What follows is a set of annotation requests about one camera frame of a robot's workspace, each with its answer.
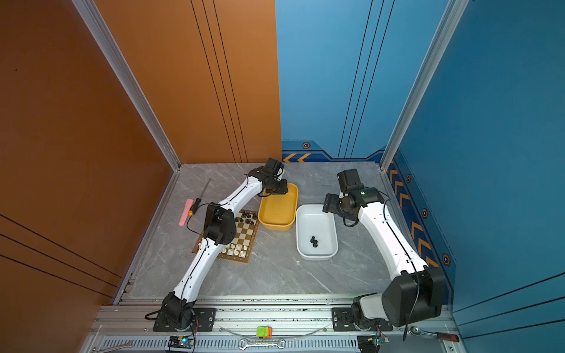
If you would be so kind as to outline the yellow plastic tray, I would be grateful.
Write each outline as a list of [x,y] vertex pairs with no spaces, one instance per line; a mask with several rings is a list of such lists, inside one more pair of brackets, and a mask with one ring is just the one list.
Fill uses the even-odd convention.
[[296,219],[299,189],[288,184],[288,193],[265,197],[260,203],[258,220],[264,228],[274,231],[290,230]]

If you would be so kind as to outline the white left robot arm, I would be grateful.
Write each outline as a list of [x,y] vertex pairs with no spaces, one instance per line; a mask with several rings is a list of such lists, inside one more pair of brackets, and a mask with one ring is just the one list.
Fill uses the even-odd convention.
[[157,311],[155,332],[188,332],[197,328],[194,305],[214,261],[236,236],[235,217],[256,196],[288,193],[283,164],[273,158],[246,174],[246,179],[225,199],[207,204],[202,239],[196,257],[175,289]]

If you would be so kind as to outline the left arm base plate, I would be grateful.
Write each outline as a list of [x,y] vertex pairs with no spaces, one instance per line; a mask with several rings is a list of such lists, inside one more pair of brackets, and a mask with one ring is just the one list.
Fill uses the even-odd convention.
[[212,332],[216,318],[216,309],[213,307],[197,307],[191,311],[190,323],[176,324],[165,313],[159,311],[153,332]]

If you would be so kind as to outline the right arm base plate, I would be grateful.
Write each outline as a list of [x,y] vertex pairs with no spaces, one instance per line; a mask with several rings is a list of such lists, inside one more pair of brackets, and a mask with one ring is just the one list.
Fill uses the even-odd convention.
[[334,307],[331,309],[333,330],[336,332],[348,331],[381,331],[391,332],[392,324],[382,318],[368,319],[356,306]]

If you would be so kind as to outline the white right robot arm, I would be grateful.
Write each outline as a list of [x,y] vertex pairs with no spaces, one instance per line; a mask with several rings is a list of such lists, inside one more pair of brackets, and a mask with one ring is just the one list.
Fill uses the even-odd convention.
[[386,320],[393,327],[433,319],[441,315],[447,289],[444,272],[416,253],[394,222],[388,200],[376,188],[366,187],[358,171],[337,174],[340,194],[327,194],[322,211],[332,213],[347,227],[362,225],[376,243],[391,282],[382,294],[356,297],[351,306],[359,329],[372,329]]

